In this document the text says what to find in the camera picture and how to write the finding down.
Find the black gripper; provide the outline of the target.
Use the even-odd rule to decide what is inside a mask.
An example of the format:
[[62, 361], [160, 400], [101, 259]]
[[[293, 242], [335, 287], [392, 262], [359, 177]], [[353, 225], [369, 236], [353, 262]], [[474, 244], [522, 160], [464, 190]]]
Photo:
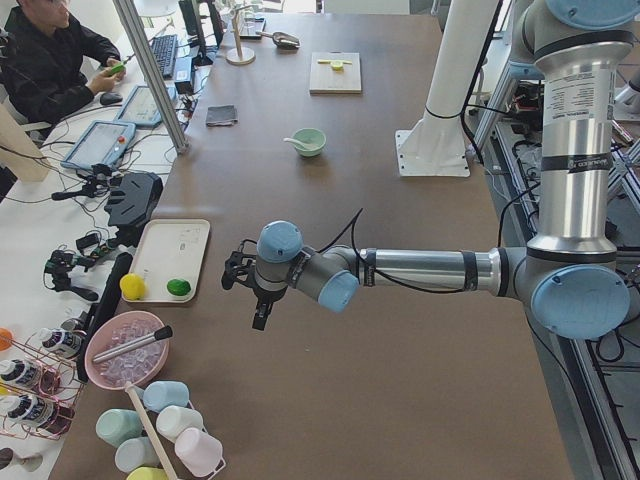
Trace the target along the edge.
[[257, 255], [244, 252], [246, 243], [257, 244], [255, 240], [240, 241], [239, 246], [225, 260], [221, 285], [224, 290], [230, 290], [235, 284], [239, 284], [253, 292], [257, 303], [252, 328], [264, 330], [265, 320], [270, 316], [274, 303], [284, 297], [286, 288], [266, 290], [258, 284], [256, 280]]

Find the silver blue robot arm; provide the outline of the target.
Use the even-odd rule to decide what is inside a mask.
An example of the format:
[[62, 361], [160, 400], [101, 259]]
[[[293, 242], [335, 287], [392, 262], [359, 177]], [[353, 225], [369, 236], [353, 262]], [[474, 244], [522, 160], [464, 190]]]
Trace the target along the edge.
[[605, 234], [615, 71], [633, 46], [635, 1], [522, 1], [512, 50], [544, 78], [539, 219], [523, 247], [487, 252], [315, 250], [299, 228], [274, 221], [256, 253], [234, 251], [221, 283], [250, 288], [253, 325], [295, 289], [335, 312], [359, 287], [396, 284], [453, 294], [485, 290], [519, 300], [528, 314], [565, 338], [601, 337], [626, 319], [631, 299]]

